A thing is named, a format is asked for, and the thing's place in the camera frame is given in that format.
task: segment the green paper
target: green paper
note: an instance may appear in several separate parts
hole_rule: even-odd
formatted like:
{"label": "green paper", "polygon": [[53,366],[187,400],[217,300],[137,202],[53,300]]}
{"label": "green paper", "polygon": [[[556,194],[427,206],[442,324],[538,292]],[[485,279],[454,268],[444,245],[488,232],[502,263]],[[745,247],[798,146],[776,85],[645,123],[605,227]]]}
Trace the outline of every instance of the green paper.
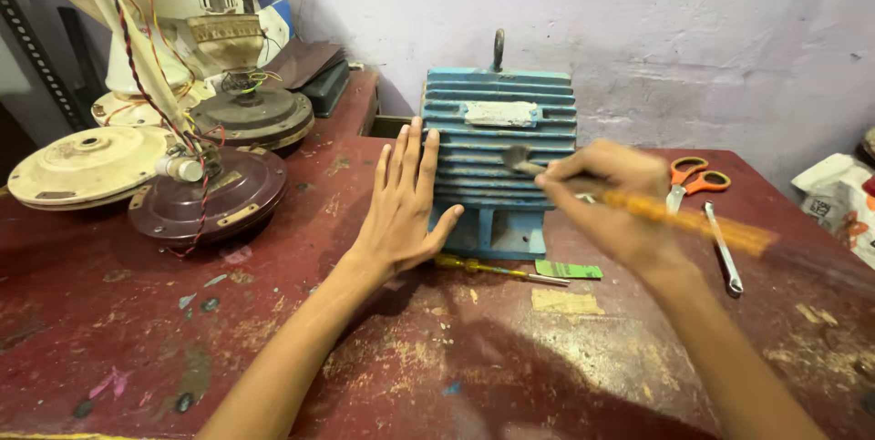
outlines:
{"label": "green paper", "polygon": [[535,270],[539,275],[566,279],[590,278],[598,280],[602,277],[601,269],[598,266],[577,266],[576,264],[545,261],[544,259],[535,261]]}

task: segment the left hand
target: left hand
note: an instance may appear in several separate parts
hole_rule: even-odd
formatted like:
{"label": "left hand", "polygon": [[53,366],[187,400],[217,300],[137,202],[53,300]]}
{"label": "left hand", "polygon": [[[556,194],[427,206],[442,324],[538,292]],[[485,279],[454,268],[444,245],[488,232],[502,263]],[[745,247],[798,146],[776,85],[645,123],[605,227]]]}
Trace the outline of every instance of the left hand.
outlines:
{"label": "left hand", "polygon": [[419,162],[421,139],[422,118],[414,117],[410,126],[401,128],[391,160],[391,147],[388,144],[383,147],[370,210],[359,238],[347,253],[382,269],[384,280],[440,252],[459,216],[465,212],[462,205],[451,206],[434,230],[428,231],[440,138],[436,129],[429,131],[422,162]]}

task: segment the paintbrush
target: paintbrush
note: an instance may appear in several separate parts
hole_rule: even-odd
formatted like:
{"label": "paintbrush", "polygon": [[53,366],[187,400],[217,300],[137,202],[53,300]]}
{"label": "paintbrush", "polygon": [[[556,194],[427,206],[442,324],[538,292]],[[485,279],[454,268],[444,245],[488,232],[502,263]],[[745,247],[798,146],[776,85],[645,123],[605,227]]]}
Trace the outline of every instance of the paintbrush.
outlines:
{"label": "paintbrush", "polygon": [[[501,155],[501,160],[510,169],[523,172],[532,177],[543,173],[546,168],[529,161],[531,149],[524,145],[514,145]],[[604,179],[589,175],[579,175],[564,181],[581,197],[590,197],[606,205],[628,211],[659,223],[671,225],[685,232],[694,233],[714,240],[710,222],[701,211],[681,209],[672,214],[665,200],[657,200],[629,192],[612,189]],[[738,221],[716,217],[724,241],[728,247],[742,251],[762,261],[789,263],[802,267],[818,275],[829,276],[831,281],[839,281],[869,298],[875,298],[875,277],[871,268],[862,263],[854,263],[847,258],[835,258],[821,250],[801,246],[789,240],[782,240],[777,233]]]}

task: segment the workbench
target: workbench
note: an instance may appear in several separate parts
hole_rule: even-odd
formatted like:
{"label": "workbench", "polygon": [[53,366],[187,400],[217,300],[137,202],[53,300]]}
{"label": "workbench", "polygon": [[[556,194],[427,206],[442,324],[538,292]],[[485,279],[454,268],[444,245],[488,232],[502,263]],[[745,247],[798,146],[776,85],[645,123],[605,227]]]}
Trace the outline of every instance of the workbench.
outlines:
{"label": "workbench", "polygon": [[[193,435],[355,240],[376,160],[391,143],[359,135],[373,119],[376,81],[353,72],[332,118],[286,158],[290,189],[264,226],[182,260],[133,229],[126,202],[47,212],[0,197],[0,438]],[[731,177],[728,191],[687,197],[685,206],[711,199],[719,215],[856,258],[738,155],[652,152],[702,156]],[[548,259],[596,265],[604,278],[562,289],[430,265],[401,275],[350,324],[291,436],[718,435],[683,345],[640,282],[560,212],[547,214],[544,235]],[[732,299],[713,245],[679,237],[815,421],[834,439],[875,437],[875,418],[860,405],[873,388],[871,303],[741,254],[734,257],[745,294]],[[533,271],[530,262],[497,263]],[[592,295],[596,309],[533,309],[533,292],[549,289]],[[192,403],[178,412],[186,394]]]}

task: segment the scissor blade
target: scissor blade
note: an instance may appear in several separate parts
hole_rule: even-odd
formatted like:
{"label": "scissor blade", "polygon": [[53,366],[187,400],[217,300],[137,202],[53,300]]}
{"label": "scissor blade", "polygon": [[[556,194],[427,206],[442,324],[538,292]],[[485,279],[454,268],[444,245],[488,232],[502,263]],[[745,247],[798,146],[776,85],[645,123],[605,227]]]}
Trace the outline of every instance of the scissor blade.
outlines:
{"label": "scissor blade", "polygon": [[673,185],[671,186],[671,192],[665,198],[665,206],[669,211],[669,214],[675,214],[677,210],[681,209],[681,201],[684,199],[684,194],[687,193],[687,189],[682,185]]}

